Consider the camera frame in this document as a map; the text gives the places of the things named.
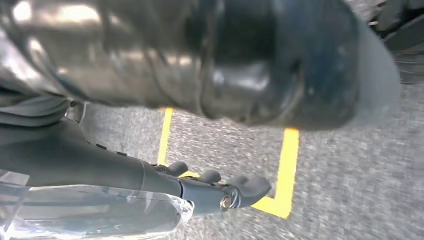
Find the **asphalt road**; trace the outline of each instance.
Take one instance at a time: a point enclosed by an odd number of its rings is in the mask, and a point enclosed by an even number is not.
[[[367,18],[370,5],[381,0],[348,2]],[[160,111],[91,105],[82,126],[92,142],[156,163],[165,118]],[[282,129],[248,129],[174,112],[164,156],[197,173],[266,176],[274,198],[277,185],[290,190],[278,176],[284,138]],[[195,217],[170,239],[424,239],[424,85],[404,86],[399,112],[377,128],[301,132],[295,160],[288,219],[248,208]],[[273,204],[271,210],[287,201]]]

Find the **clear plastic cover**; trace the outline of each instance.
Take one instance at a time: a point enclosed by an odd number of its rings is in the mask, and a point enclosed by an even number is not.
[[[27,176],[0,173],[2,240],[160,239],[193,215],[189,202],[163,193],[88,185],[28,187]]]

